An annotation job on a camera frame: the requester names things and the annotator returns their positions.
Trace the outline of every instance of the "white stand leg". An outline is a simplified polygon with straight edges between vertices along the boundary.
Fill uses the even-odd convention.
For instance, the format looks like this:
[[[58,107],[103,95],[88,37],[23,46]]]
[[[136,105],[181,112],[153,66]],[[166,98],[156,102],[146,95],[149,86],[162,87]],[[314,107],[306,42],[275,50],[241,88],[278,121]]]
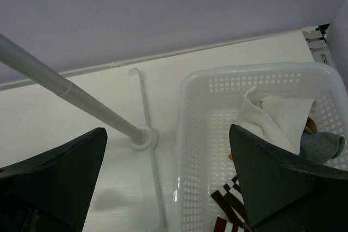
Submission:
[[[132,147],[137,151],[140,178],[145,205],[145,231],[163,231],[164,211],[162,196],[158,181],[154,148],[157,144],[157,133],[150,127],[147,114],[144,85],[140,72],[133,68],[128,72],[130,95],[134,114],[134,124],[148,135],[147,142],[137,145],[131,141]]]

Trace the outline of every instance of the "white cloth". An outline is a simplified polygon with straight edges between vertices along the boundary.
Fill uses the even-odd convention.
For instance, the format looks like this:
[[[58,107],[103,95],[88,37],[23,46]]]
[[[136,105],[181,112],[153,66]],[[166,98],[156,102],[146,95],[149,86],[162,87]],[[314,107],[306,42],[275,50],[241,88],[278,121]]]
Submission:
[[[257,87],[244,95],[236,124],[265,141],[299,155],[300,141],[313,99],[267,96],[257,100]]]

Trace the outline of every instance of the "lavender wall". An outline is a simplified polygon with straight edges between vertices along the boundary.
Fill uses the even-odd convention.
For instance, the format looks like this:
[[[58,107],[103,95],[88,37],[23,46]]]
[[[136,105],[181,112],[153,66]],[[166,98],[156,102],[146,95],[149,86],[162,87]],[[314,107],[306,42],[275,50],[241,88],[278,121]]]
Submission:
[[[348,0],[329,26],[326,40],[332,59],[348,89]]]
[[[343,1],[0,0],[0,32],[66,71],[330,23]]]

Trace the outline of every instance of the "striped fabric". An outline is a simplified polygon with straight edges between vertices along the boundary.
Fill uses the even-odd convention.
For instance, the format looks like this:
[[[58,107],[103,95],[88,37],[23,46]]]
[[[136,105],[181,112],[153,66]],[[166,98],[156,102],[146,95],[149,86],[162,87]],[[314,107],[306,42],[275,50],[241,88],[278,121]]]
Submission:
[[[230,223],[236,225],[236,227],[249,229],[247,225],[248,219],[244,207],[244,201],[237,176],[229,180],[224,186],[212,193],[211,197],[224,211]]]
[[[232,224],[227,222],[221,217],[217,217],[214,232],[245,232],[244,228],[237,226],[236,224]]]

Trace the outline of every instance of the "gray pole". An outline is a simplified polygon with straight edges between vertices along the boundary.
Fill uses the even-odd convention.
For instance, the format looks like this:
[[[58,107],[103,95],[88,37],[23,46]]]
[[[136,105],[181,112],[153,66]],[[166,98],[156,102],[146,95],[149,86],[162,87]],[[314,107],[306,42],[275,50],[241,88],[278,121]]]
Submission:
[[[142,137],[140,129],[2,34],[0,34],[0,61],[132,140],[139,140]]]

